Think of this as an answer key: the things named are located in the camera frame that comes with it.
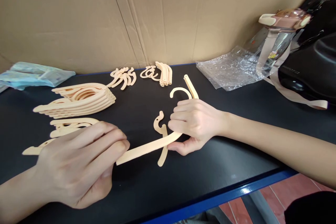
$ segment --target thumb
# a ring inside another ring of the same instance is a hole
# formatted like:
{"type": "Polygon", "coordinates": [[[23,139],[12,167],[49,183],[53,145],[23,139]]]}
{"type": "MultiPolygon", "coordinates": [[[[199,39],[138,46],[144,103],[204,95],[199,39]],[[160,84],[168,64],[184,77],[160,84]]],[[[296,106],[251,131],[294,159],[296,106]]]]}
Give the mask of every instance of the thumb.
{"type": "Polygon", "coordinates": [[[113,165],[104,171],[86,194],[79,200],[76,208],[86,208],[108,195],[112,188],[112,169],[113,165]]]}
{"type": "Polygon", "coordinates": [[[203,143],[194,137],[190,137],[184,142],[172,142],[167,145],[167,149],[171,151],[177,151],[182,156],[185,156],[191,152],[197,151],[203,147],[203,143]]]}

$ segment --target wrist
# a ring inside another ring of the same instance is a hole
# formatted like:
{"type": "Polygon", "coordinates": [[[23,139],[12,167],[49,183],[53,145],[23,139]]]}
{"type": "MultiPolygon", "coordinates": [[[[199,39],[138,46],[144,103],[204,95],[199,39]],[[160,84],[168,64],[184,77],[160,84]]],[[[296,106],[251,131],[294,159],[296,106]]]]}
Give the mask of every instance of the wrist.
{"type": "Polygon", "coordinates": [[[0,186],[0,222],[17,223],[48,203],[32,167],[0,186]]]}
{"type": "Polygon", "coordinates": [[[219,127],[219,136],[234,138],[235,134],[235,125],[237,124],[237,119],[239,116],[231,114],[229,112],[220,111],[220,127],[219,127]]]}
{"type": "Polygon", "coordinates": [[[48,189],[46,185],[43,185],[43,181],[40,180],[36,172],[36,166],[28,169],[25,174],[26,187],[24,187],[27,196],[31,198],[31,201],[36,205],[46,205],[51,202],[48,198],[48,189]]]}

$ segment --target cardboard wall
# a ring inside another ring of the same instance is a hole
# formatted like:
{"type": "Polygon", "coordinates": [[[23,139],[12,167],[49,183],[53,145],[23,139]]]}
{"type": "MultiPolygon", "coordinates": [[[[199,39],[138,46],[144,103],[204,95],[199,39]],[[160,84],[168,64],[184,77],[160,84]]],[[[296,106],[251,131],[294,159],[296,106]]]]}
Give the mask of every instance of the cardboard wall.
{"type": "Polygon", "coordinates": [[[78,73],[208,60],[303,0],[0,0],[0,54],[78,73]]]}
{"type": "Polygon", "coordinates": [[[0,55],[0,73],[6,71],[12,66],[12,63],[0,55]]]}
{"type": "Polygon", "coordinates": [[[0,0],[0,54],[78,73],[139,67],[116,0],[0,0]]]}

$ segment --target blue table edge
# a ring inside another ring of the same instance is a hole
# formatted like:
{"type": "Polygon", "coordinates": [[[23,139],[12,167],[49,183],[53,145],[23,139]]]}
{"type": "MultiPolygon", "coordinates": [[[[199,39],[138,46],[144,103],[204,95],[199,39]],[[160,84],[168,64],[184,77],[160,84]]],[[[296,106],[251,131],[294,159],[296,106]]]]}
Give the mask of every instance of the blue table edge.
{"type": "MultiPolygon", "coordinates": [[[[179,65],[172,65],[172,66],[180,66],[180,65],[192,65],[196,63],[188,63],[188,64],[179,64],[179,65]]],[[[97,74],[109,74],[111,72],[100,72],[100,73],[87,73],[87,74],[81,74],[77,76],[85,76],[85,75],[97,75],[97,74]]],[[[201,212],[204,212],[206,210],[209,210],[211,208],[217,207],[221,204],[224,204],[228,201],[231,201],[233,199],[239,198],[245,194],[260,190],[261,188],[264,188],[266,186],[269,186],[271,184],[274,184],[276,182],[279,182],[281,180],[287,179],[291,176],[294,176],[298,172],[287,168],[285,170],[282,170],[280,172],[277,172],[275,174],[272,174],[270,176],[267,176],[265,178],[247,183],[245,185],[242,185],[238,188],[235,188],[231,191],[224,192],[222,194],[216,195],[214,197],[208,198],[206,200],[194,203],[192,205],[183,207],[179,210],[172,211],[170,213],[161,215],[160,217],[148,220],[143,222],[143,224],[172,224],[174,222],[187,219],[193,215],[199,214],[201,212]]]]}

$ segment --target finger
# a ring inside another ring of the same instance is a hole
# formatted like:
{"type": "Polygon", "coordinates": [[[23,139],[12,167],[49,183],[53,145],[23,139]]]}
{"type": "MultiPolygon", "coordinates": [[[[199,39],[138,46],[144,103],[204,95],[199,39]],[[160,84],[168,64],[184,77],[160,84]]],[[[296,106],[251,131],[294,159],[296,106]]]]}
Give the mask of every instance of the finger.
{"type": "Polygon", "coordinates": [[[113,166],[104,171],[86,194],[77,202],[75,208],[86,208],[108,195],[112,188],[112,169],[113,166]]]}
{"type": "Polygon", "coordinates": [[[184,142],[173,142],[171,144],[168,144],[167,149],[171,151],[177,151],[182,156],[185,156],[191,152],[201,149],[203,145],[203,142],[194,137],[191,137],[184,142]]]}
{"type": "Polygon", "coordinates": [[[190,111],[193,109],[192,104],[186,104],[186,105],[178,105],[174,108],[174,112],[184,112],[184,111],[190,111]]]}
{"type": "Polygon", "coordinates": [[[190,103],[192,103],[192,102],[193,102],[193,99],[188,99],[188,100],[179,101],[179,102],[177,103],[177,105],[178,105],[178,106],[188,105],[188,104],[190,104],[190,103]]]}
{"type": "Polygon", "coordinates": [[[84,132],[85,130],[87,130],[88,127],[76,130],[74,132],[71,132],[69,134],[66,134],[64,136],[60,136],[57,138],[57,141],[69,141],[74,139],[75,137],[77,137],[79,134],[81,134],[82,132],[84,132]]]}
{"type": "Polygon", "coordinates": [[[87,166],[87,177],[94,182],[107,168],[111,167],[130,147],[127,140],[117,141],[87,166]]]}
{"type": "Polygon", "coordinates": [[[83,150],[88,153],[88,160],[92,161],[106,151],[112,144],[124,139],[127,139],[126,135],[120,129],[115,129],[86,146],[83,150]]]}
{"type": "Polygon", "coordinates": [[[85,147],[93,143],[95,140],[97,140],[101,136],[117,128],[118,127],[113,124],[100,121],[92,126],[89,126],[87,130],[85,130],[85,132],[81,132],[77,137],[75,137],[71,141],[71,144],[75,148],[85,147]]]}
{"type": "Polygon", "coordinates": [[[189,112],[183,111],[183,112],[174,112],[170,115],[171,120],[180,120],[180,121],[186,121],[188,118],[189,112]]]}
{"type": "Polygon", "coordinates": [[[188,123],[180,120],[170,120],[168,122],[168,127],[175,132],[183,133],[189,135],[188,123]]]}

